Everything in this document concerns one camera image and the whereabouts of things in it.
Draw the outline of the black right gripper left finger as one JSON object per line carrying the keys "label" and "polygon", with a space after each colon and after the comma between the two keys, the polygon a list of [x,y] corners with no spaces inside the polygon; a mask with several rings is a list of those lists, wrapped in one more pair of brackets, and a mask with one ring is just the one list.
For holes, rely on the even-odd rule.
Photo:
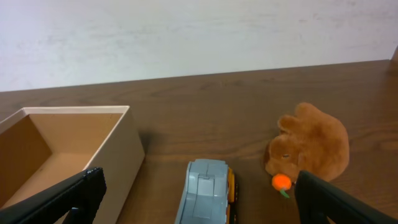
{"label": "black right gripper left finger", "polygon": [[105,193],[103,169],[86,169],[2,209],[1,223],[93,223]]}

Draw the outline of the grey yellow toy truck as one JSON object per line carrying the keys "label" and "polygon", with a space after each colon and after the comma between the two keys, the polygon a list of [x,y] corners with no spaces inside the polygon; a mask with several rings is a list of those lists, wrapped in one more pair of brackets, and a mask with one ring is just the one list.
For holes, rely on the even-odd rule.
{"label": "grey yellow toy truck", "polygon": [[237,224],[237,202],[237,179],[225,161],[190,161],[175,224]]}

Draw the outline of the brown plush toy with carrot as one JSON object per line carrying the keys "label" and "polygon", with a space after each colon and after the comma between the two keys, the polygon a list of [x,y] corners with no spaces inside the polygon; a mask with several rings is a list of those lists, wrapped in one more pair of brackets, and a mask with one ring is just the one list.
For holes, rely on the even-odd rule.
{"label": "brown plush toy with carrot", "polygon": [[285,198],[302,170],[329,182],[348,167],[348,133],[335,117],[299,103],[295,114],[281,116],[277,125],[279,134],[264,151],[264,168],[273,188]]}

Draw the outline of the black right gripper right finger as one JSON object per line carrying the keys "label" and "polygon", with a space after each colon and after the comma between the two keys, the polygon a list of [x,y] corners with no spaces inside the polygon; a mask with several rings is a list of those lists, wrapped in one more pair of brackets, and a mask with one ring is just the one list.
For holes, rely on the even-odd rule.
{"label": "black right gripper right finger", "polygon": [[301,223],[397,223],[395,218],[305,170],[299,172],[295,184],[295,199]]}

